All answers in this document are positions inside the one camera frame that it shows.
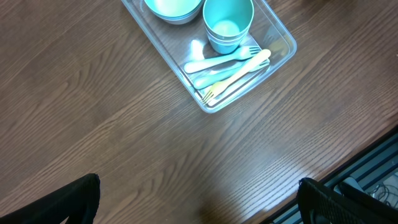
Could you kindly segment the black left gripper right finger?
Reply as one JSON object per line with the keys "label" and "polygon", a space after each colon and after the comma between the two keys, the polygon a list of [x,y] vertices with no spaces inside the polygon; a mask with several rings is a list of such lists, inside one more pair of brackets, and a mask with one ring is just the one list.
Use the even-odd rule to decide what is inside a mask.
{"label": "black left gripper right finger", "polygon": [[340,192],[313,180],[299,181],[297,203],[304,224],[397,224],[397,210],[360,190],[339,184]]}

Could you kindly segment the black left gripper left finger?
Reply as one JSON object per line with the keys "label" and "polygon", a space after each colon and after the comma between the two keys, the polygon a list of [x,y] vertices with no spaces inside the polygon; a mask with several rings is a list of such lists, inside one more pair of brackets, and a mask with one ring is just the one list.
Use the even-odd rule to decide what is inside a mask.
{"label": "black left gripper left finger", "polygon": [[100,204],[100,178],[90,173],[1,217],[1,223],[90,223]]}

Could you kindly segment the green plastic fork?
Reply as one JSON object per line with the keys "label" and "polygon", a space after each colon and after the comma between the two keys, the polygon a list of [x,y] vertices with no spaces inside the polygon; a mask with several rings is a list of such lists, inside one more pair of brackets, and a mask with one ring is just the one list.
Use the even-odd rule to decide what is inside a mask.
{"label": "green plastic fork", "polygon": [[[266,70],[268,70],[269,65],[270,65],[270,60],[267,59],[267,60],[263,61],[262,63],[260,63],[259,65],[257,65],[256,67],[254,67],[252,70],[250,70],[249,73],[255,72],[262,68],[266,68]],[[204,75],[203,77],[196,78],[193,81],[193,87],[197,90],[204,89],[208,86],[211,86],[212,84],[214,84],[216,82],[225,80],[225,79],[229,78],[230,76],[234,75],[242,66],[243,66],[243,64],[242,65],[234,65],[231,68],[222,70],[221,72],[209,73],[207,75]]]}

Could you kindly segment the yellow plastic fork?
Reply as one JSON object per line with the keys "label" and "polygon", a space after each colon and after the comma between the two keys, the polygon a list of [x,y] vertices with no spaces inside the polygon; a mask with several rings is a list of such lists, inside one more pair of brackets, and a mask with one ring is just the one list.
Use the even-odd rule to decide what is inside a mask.
{"label": "yellow plastic fork", "polygon": [[234,73],[229,78],[222,80],[220,82],[214,83],[211,88],[208,90],[206,95],[202,99],[202,103],[205,105],[209,103],[212,99],[220,95],[222,92],[227,89],[232,83],[236,80],[240,79],[245,74],[249,73],[251,70],[254,70],[262,62],[265,62],[271,56],[271,51],[269,49],[261,50],[258,54],[253,56],[248,62],[246,62],[236,73]]}

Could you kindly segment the blue plastic fork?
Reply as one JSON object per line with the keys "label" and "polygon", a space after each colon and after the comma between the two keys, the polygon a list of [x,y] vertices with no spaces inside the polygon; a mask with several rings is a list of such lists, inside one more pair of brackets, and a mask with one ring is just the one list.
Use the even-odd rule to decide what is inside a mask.
{"label": "blue plastic fork", "polygon": [[260,51],[261,48],[256,46],[238,47],[233,53],[228,55],[187,62],[184,65],[183,70],[186,73],[195,73],[232,60],[249,59]]}

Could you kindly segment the blue plastic cup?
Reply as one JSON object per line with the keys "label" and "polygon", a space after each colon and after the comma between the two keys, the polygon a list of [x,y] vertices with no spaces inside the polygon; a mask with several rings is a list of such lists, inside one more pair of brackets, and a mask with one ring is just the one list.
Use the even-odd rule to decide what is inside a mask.
{"label": "blue plastic cup", "polygon": [[239,42],[223,43],[214,40],[209,40],[209,42],[213,50],[219,54],[230,54],[239,47]]}

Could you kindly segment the blue plastic bowl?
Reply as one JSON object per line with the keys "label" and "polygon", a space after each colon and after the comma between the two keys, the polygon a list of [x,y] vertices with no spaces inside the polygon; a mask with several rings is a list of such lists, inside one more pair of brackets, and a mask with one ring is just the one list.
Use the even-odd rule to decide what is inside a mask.
{"label": "blue plastic bowl", "polygon": [[203,1],[200,2],[200,4],[194,8],[191,12],[188,12],[185,15],[182,16],[175,16],[175,17],[170,17],[170,16],[163,16],[160,15],[159,13],[151,10],[156,16],[160,17],[161,19],[166,19],[167,21],[184,21],[184,22],[190,22],[193,20],[200,12],[201,7],[203,6]]}

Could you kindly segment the green plastic bowl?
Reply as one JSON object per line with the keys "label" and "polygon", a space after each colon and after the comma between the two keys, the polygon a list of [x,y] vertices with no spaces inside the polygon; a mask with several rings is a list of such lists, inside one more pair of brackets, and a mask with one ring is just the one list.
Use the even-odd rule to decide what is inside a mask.
{"label": "green plastic bowl", "polygon": [[164,17],[180,17],[192,12],[201,0],[144,0],[154,13]]}

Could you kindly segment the green plastic cup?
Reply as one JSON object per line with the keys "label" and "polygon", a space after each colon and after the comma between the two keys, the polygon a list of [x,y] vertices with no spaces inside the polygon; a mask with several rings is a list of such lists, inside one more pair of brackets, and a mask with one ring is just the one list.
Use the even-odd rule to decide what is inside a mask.
{"label": "green plastic cup", "polygon": [[203,20],[215,37],[232,40],[248,32],[254,19],[252,0],[205,0]]}

